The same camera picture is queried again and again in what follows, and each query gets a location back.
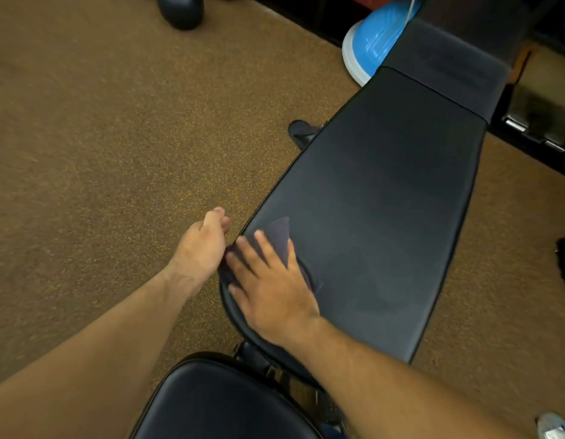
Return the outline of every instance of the person's left hand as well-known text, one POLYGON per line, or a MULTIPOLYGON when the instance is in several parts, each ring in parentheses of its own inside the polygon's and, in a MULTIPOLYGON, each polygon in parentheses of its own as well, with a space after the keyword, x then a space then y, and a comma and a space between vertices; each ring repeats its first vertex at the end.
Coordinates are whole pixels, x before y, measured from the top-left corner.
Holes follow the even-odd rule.
POLYGON ((197 294, 218 268, 226 249, 224 234, 229 229, 230 219, 221 207, 206 213, 204 220, 193 223, 181 237, 165 268, 169 286, 184 297, 197 294))

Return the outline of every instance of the person's left arm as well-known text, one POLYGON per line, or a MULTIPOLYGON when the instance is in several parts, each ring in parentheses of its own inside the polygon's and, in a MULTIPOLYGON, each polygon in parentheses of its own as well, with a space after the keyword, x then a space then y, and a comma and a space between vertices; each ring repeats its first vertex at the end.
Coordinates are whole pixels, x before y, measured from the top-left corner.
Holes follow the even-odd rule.
POLYGON ((230 222, 209 211, 168 266, 81 332, 0 384, 0 439, 122 439, 176 317, 216 270, 230 222))

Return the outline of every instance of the cleaning cloth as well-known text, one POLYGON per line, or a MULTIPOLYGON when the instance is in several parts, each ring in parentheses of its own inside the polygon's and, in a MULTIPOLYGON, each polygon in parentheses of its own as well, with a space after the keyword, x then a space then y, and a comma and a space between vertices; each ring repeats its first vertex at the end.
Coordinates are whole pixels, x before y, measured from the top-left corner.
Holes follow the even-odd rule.
MULTIPOLYGON (((275 220, 271 224, 267 225, 262 231, 264 232, 264 235, 268 239, 269 243, 272 245, 274 252, 276 252, 276 254, 283 262, 283 265, 285 265, 285 267, 288 267, 288 239, 290 238, 291 234, 290 219, 288 217, 283 217, 279 220, 275 220)), ((252 248, 254 248, 260 258, 264 260, 264 254, 262 253, 260 245, 258 244, 254 235, 247 236, 247 238, 252 248)), ((228 252, 230 251, 233 251, 242 261, 242 263, 247 268, 249 268, 246 260, 244 259, 244 256, 242 255, 242 252, 235 243, 226 248, 225 254, 228 254, 228 252)), ((228 286, 230 283, 233 283, 237 287, 241 288, 240 283, 237 281, 234 273, 226 263, 225 254, 218 267, 219 280, 226 286, 228 286)), ((299 264, 301 274, 303 275, 303 279, 305 280, 305 283, 307 283, 308 288, 316 294, 321 289, 323 282, 321 280, 314 279, 311 276, 304 263, 301 262, 298 253, 297 263, 299 264)))

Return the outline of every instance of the person's right arm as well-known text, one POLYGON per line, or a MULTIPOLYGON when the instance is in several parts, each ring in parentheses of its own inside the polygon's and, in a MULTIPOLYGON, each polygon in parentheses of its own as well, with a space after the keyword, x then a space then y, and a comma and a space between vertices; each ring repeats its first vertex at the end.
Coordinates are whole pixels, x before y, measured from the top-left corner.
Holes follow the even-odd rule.
POLYGON ((232 253, 230 285, 250 327, 301 361, 364 439, 524 439, 440 382, 348 337, 319 315, 302 278, 293 243, 288 268, 261 232, 266 262, 244 237, 236 242, 250 269, 232 253))

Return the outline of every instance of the brown speckled floor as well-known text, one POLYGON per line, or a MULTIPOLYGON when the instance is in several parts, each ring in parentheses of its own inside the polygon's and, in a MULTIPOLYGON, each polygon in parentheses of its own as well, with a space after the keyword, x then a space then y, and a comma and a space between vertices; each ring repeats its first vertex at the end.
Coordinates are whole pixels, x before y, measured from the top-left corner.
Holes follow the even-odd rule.
MULTIPOLYGON (((286 125, 356 92, 337 48, 250 0, 205 1, 182 33, 154 0, 0 0, 0 381, 145 282, 207 208, 235 235, 298 152, 286 125)), ((565 415, 560 236, 565 178, 487 139, 414 366, 525 429, 565 415)), ((234 346, 215 289, 157 378, 234 346)))

